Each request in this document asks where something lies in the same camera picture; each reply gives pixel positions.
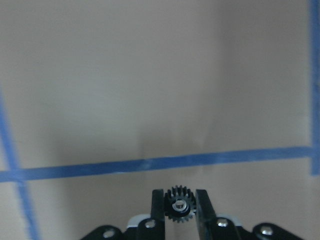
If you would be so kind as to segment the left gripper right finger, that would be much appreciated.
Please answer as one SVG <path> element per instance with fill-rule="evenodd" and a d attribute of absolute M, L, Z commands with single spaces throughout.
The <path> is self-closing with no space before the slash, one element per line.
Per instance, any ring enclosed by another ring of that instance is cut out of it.
<path fill-rule="evenodd" d="M 213 227 L 217 218 L 208 193 L 204 189 L 195 190 L 196 225 L 200 240 L 213 239 Z"/>

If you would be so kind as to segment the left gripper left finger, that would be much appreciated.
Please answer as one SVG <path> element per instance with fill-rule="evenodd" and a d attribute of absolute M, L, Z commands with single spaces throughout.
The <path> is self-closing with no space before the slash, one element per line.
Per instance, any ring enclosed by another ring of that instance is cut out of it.
<path fill-rule="evenodd" d="M 154 189 L 152 191 L 151 212 L 150 217 L 153 227 L 150 229 L 153 240 L 164 240 L 165 234 L 165 207 L 164 207 L 164 191 L 162 189 Z"/>

